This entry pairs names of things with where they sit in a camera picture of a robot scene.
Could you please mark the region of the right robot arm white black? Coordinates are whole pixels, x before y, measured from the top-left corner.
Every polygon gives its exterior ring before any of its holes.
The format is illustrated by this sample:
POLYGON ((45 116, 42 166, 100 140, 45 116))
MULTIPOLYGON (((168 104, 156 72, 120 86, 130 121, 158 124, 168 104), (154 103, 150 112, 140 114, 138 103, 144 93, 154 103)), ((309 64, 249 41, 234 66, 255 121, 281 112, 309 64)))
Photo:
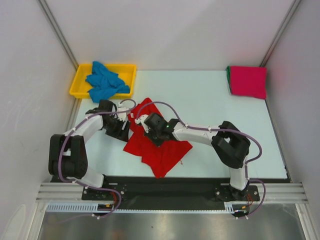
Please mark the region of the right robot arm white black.
POLYGON ((164 142, 195 142, 213 147, 220 161, 230 173, 229 194, 231 200, 242 201, 249 194, 245 161, 249 154, 250 141, 228 121, 217 127, 194 127, 182 124, 178 119, 166 121, 157 113, 143 114, 135 120, 144 129, 144 135, 160 147, 164 142))

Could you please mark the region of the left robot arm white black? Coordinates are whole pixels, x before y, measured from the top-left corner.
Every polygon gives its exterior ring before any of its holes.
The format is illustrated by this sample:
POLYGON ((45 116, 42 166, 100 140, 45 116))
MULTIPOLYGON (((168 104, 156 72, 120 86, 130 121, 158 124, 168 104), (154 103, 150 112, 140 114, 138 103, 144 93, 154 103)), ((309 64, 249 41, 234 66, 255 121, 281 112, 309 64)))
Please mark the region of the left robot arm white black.
POLYGON ((124 106, 122 100, 115 104, 110 100, 101 100, 99 105, 85 113, 84 119, 63 134, 54 134, 50 138, 48 172, 64 183, 77 183, 93 190, 100 200, 105 200, 113 192, 106 176, 89 166, 86 143, 101 130, 112 138, 127 142, 129 140, 130 122, 127 115, 132 108, 124 106))

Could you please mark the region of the red t shirt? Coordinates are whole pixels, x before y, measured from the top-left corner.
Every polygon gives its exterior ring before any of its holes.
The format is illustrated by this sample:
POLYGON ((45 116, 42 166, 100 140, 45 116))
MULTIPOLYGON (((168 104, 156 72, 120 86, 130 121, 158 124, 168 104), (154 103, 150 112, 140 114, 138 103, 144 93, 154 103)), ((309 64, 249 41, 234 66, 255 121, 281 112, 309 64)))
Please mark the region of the red t shirt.
POLYGON ((170 140, 157 147, 144 135, 143 127, 135 123, 135 117, 142 106, 151 101, 149 97, 145 98, 128 115, 132 135, 123 150, 134 156, 141 157, 141 162, 148 165, 154 176, 159 179, 164 178, 193 146, 187 141, 170 140))

